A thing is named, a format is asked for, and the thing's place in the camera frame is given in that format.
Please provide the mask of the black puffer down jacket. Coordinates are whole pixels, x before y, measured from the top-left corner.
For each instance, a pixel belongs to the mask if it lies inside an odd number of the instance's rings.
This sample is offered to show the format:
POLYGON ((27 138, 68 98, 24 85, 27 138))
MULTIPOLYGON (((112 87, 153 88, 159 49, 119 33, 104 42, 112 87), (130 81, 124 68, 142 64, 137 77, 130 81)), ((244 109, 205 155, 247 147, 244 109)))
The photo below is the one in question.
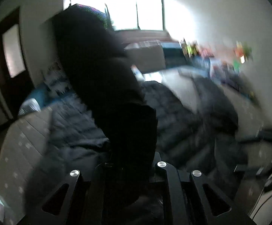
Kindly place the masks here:
POLYGON ((75 95, 53 110, 21 224, 250 224, 233 201, 247 157, 222 90, 195 78, 194 113, 136 79, 102 12, 73 5, 49 22, 75 95))

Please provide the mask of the clear plastic storage box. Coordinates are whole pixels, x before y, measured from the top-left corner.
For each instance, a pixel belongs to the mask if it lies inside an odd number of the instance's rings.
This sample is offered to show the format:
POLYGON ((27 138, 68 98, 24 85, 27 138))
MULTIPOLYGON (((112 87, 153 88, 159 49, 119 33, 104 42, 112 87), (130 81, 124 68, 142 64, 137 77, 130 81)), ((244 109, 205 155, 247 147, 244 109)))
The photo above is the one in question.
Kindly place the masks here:
POLYGON ((210 59, 209 77, 211 79, 224 80, 228 78, 228 76, 233 72, 234 67, 232 64, 229 64, 226 61, 221 61, 219 59, 210 59))

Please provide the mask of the colourful paper pinwheel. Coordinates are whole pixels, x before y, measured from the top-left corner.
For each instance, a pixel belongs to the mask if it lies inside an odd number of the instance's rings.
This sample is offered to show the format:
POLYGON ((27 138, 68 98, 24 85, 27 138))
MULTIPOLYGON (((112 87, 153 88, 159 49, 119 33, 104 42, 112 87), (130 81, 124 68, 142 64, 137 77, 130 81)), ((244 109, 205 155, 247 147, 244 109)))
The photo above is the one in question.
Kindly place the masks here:
POLYGON ((246 42, 236 41, 236 46, 233 49, 233 52, 233 65, 237 69, 248 62, 249 59, 252 59, 252 47, 250 47, 246 42))

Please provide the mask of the teal sofa bed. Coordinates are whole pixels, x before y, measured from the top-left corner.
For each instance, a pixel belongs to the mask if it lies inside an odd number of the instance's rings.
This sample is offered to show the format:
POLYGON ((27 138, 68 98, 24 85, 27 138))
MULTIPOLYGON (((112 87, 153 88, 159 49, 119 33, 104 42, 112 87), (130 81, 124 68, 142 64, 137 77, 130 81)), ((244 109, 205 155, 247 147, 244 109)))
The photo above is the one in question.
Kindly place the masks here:
MULTIPOLYGON (((190 69, 191 74, 200 74, 204 77, 209 77, 209 63, 210 59, 214 58, 211 56, 201 57, 199 55, 195 56, 186 56, 183 53, 183 49, 178 42, 162 42, 163 52, 166 61, 166 69, 178 68, 187 66, 190 69)), ((241 95, 246 97, 250 102, 259 105, 259 102, 251 91, 244 80, 240 78, 238 70, 234 67, 234 72, 224 80, 218 80, 222 84, 227 85, 228 87, 239 92, 241 95)), ((49 91, 44 81, 33 90, 30 95, 24 100, 23 104, 20 106, 18 116, 24 116, 26 114, 40 111, 45 106, 52 104, 54 101, 58 101, 63 97, 66 97, 72 93, 72 87, 68 82, 68 88, 66 88, 64 94, 56 94, 55 92, 49 91)))

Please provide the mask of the beige back cushion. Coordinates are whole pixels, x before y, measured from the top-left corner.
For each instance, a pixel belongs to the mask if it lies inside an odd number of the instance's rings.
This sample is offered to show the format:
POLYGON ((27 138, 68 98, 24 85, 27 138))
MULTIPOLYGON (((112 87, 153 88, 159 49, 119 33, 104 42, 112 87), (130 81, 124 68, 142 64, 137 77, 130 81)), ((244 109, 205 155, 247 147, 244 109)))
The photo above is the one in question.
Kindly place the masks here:
POLYGON ((166 61, 160 40, 131 43, 125 47, 126 54, 142 74, 166 69, 166 61))

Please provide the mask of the green framed window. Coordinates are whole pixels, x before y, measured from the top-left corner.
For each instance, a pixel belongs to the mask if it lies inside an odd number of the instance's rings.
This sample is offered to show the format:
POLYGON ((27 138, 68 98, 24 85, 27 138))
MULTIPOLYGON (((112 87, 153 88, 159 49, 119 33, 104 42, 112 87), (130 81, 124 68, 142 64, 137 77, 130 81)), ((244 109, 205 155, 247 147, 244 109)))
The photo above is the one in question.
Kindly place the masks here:
POLYGON ((70 3, 103 12, 116 31, 165 29, 163 0, 70 0, 70 3))

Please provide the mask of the butterfly print pillow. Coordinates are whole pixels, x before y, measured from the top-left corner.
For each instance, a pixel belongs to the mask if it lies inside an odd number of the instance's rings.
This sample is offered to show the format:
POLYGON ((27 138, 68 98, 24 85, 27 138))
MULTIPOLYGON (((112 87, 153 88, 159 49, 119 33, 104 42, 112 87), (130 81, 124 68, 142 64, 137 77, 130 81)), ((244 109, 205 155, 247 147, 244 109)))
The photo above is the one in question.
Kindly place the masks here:
POLYGON ((68 88, 66 76, 57 62, 42 70, 42 77, 48 90, 56 94, 64 94, 66 88, 68 88))

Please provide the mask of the grey star quilted mat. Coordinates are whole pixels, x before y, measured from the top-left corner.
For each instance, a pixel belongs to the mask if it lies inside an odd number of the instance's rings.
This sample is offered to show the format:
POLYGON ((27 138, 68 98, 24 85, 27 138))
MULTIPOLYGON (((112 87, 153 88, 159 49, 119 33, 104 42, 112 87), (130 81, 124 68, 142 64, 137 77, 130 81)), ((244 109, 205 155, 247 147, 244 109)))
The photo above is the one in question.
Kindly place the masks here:
MULTIPOLYGON (((184 66, 144 74, 146 82, 156 81, 169 87, 185 107, 196 111, 198 93, 192 77, 202 71, 184 66)), ((235 107, 239 117, 237 137, 256 133, 271 124, 259 107, 226 85, 219 85, 235 107)), ((24 216, 23 191, 28 174, 36 166, 45 149, 53 105, 44 107, 11 125, 0 152, 0 198, 4 204, 4 224, 16 224, 24 216)))

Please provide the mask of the dark wooden door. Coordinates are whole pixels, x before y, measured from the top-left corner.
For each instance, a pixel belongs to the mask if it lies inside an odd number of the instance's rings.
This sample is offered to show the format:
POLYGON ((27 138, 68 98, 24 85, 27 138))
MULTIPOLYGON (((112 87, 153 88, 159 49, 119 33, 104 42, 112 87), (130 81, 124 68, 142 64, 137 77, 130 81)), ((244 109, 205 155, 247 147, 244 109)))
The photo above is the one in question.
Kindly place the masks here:
POLYGON ((23 54, 20 35, 20 8, 0 22, 0 92, 12 117, 34 89, 23 54))

